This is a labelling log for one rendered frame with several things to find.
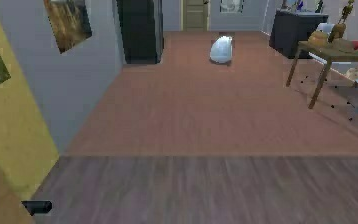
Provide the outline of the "yellow room door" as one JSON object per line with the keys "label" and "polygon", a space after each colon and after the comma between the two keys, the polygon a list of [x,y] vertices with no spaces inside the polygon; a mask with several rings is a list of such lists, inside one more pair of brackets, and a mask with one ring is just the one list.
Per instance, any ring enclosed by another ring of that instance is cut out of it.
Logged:
{"label": "yellow room door", "polygon": [[56,145],[0,20],[0,56],[11,78],[0,84],[0,169],[30,199],[59,158]]}

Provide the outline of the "white bin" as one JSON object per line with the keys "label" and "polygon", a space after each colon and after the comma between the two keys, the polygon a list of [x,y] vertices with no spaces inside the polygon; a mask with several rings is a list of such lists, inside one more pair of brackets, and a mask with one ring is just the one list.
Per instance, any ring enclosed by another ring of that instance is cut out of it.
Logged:
{"label": "white bin", "polygon": [[232,40],[231,36],[219,37],[211,46],[210,59],[219,64],[228,63],[232,60]]}

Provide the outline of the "olive room door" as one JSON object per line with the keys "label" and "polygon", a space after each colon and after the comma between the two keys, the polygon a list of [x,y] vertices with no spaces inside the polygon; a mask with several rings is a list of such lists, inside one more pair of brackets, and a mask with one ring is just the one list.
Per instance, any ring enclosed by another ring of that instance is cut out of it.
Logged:
{"label": "olive room door", "polygon": [[182,29],[206,31],[208,28],[209,0],[182,0]]}

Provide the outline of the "black fridge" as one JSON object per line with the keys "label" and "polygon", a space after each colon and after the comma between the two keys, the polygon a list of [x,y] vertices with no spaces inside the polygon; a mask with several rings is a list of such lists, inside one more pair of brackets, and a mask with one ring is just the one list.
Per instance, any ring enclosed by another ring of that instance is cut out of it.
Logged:
{"label": "black fridge", "polygon": [[117,0],[125,60],[158,64],[164,50],[162,0]]}

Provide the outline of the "dark blue cupboard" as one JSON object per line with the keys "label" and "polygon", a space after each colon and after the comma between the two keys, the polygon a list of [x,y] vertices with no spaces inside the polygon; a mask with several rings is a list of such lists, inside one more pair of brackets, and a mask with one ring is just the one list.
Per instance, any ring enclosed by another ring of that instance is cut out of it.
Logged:
{"label": "dark blue cupboard", "polygon": [[298,42],[307,41],[320,23],[326,23],[327,14],[290,12],[277,9],[269,46],[288,59],[295,57]]}

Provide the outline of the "brown wooden table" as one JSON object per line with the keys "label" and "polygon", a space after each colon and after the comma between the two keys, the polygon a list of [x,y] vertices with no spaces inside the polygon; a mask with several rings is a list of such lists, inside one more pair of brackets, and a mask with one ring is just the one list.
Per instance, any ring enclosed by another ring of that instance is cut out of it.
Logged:
{"label": "brown wooden table", "polygon": [[314,94],[311,98],[311,101],[308,105],[309,109],[313,109],[315,106],[315,103],[318,99],[318,96],[320,94],[320,91],[323,87],[323,83],[331,69],[333,62],[358,62],[358,50],[354,53],[345,53],[341,52],[338,49],[335,49],[332,44],[327,45],[325,47],[316,46],[314,44],[309,43],[308,41],[299,41],[298,47],[295,53],[295,57],[292,61],[292,65],[289,71],[289,75],[286,81],[286,86],[289,87],[296,69],[296,66],[298,64],[299,55],[302,51],[310,52],[316,56],[318,56],[321,59],[324,59],[326,61],[326,64],[322,68],[319,79],[316,85],[316,88],[314,90]]}

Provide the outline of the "yellow bowl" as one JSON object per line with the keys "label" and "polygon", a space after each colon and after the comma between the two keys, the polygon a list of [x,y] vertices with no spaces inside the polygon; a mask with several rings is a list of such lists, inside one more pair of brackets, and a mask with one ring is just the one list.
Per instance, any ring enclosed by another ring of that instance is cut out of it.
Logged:
{"label": "yellow bowl", "polygon": [[324,47],[327,45],[328,34],[322,31],[314,31],[308,38],[310,44]]}

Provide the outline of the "brown gold statue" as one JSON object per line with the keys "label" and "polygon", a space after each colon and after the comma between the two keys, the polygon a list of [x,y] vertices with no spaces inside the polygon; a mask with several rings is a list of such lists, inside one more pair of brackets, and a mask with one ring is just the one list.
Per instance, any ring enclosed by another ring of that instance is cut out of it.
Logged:
{"label": "brown gold statue", "polygon": [[328,42],[332,43],[335,39],[341,39],[346,30],[346,20],[353,10],[355,0],[348,0],[347,4],[343,7],[341,17],[337,24],[335,24],[328,37]]}

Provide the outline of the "brown framed picture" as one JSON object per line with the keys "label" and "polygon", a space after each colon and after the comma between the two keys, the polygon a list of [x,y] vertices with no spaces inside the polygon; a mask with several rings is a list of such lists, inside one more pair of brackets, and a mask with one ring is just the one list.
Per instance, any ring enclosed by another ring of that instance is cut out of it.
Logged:
{"label": "brown framed picture", "polygon": [[92,36],[85,0],[43,0],[59,52]]}

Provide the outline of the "white framed picture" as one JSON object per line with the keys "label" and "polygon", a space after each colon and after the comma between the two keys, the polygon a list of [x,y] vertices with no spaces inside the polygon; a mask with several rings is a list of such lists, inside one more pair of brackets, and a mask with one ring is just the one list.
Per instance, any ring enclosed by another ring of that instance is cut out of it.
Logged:
{"label": "white framed picture", "polygon": [[244,8],[244,0],[221,0],[221,13],[241,13]]}

